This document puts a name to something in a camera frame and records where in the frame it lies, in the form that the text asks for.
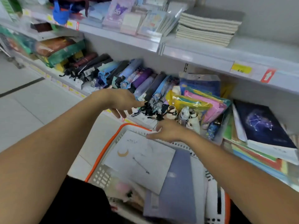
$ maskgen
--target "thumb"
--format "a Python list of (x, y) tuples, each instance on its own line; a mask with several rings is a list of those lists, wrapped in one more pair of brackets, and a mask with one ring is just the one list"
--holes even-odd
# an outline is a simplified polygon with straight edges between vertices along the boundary
[(135, 101), (134, 102), (134, 108), (142, 107), (144, 106), (144, 101)]
[(160, 139), (161, 138), (161, 133), (160, 132), (158, 132), (158, 133), (148, 133), (146, 135), (146, 138), (150, 139), (150, 140)]

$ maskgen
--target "black floor strip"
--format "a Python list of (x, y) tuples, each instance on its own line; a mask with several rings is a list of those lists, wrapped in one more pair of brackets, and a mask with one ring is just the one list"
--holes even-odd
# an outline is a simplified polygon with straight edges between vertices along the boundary
[(37, 83), (37, 82), (40, 82), (40, 81), (42, 81), (42, 80), (44, 80), (44, 79), (45, 79), (45, 78), (41, 77), (41, 78), (39, 78), (39, 79), (36, 79), (36, 80), (33, 80), (33, 81), (29, 82), (29, 83), (26, 83), (26, 84), (24, 84), (24, 85), (21, 85), (21, 86), (19, 86), (19, 87), (17, 87), (17, 88), (14, 88), (14, 89), (12, 89), (12, 90), (9, 90), (9, 91), (7, 91), (7, 92), (5, 92), (5, 93), (2, 93), (2, 94), (0, 94), (0, 98), (6, 96), (6, 95), (8, 95), (8, 94), (14, 93), (14, 92), (16, 92), (16, 91), (18, 91), (18, 90), (24, 89), (24, 88), (26, 88), (26, 87), (28, 87), (28, 86), (31, 86), (32, 84), (35, 84), (35, 83)]

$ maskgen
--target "right hand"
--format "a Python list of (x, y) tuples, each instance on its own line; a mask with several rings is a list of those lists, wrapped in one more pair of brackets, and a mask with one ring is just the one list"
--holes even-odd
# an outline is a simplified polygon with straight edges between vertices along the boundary
[(161, 131), (158, 133), (147, 134), (147, 139), (160, 139), (165, 142), (183, 142), (185, 135), (189, 132), (186, 127), (183, 127), (172, 119), (160, 121), (156, 127), (156, 131), (159, 130)]

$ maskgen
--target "white plastic basket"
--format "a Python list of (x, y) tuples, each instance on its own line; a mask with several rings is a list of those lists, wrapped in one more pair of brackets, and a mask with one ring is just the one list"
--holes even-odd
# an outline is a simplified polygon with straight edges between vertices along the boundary
[[(116, 143), (121, 139), (126, 131), (133, 131), (137, 134), (145, 136), (150, 133), (151, 130), (146, 129), (142, 126), (138, 126), (131, 123), (126, 123), (120, 126), (116, 134), (108, 141), (106, 146), (101, 151), (99, 157), (97, 158), (91, 172), (86, 178), (86, 182), (93, 184), (97, 187), (100, 187), (105, 190), (110, 184), (110, 171), (109, 167), (103, 165), (102, 163), (105, 160), (106, 155), (113, 149)], [(195, 153), (184, 143), (173, 142), (168, 143), (161, 140), (157, 140), (160, 143), (163, 143), (174, 149), (184, 149), (190, 152), (190, 155), (195, 159), (198, 159)], [(205, 223), (208, 224), (227, 224), (229, 222), (230, 215), (230, 199), (224, 190), (217, 185), (215, 179), (211, 174), (205, 170), (205, 176), (208, 179), (208, 190), (207, 190), (207, 200), (205, 208)], [(109, 200), (110, 205), (113, 210), (124, 218), (130, 220), (131, 222), (138, 224), (148, 224), (153, 223), (148, 221), (147, 218), (142, 216), (140, 212), (137, 212), (135, 209), (127, 206), (126, 204), (118, 200)]]

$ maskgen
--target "lavender folder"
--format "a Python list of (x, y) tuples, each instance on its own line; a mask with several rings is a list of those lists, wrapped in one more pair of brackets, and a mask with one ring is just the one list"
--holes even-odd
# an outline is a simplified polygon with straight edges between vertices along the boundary
[(196, 223), (190, 153), (176, 150), (160, 195), (147, 190), (144, 216)]

